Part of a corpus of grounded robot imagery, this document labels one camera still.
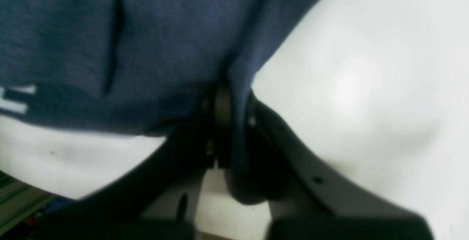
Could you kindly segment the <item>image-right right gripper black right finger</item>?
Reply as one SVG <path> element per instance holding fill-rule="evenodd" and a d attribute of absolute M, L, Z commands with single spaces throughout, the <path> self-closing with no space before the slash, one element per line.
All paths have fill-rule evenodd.
<path fill-rule="evenodd" d="M 432 240 L 426 220 L 333 170 L 253 94 L 247 139 L 268 201 L 268 240 Z"/>

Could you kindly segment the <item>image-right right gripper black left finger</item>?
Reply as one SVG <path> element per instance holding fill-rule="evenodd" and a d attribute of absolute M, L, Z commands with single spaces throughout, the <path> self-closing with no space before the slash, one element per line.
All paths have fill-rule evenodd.
<path fill-rule="evenodd" d="M 204 176 L 230 137 L 232 91 L 218 83 L 144 162 L 97 193 L 41 218 L 34 240 L 201 240 L 195 225 Z"/>

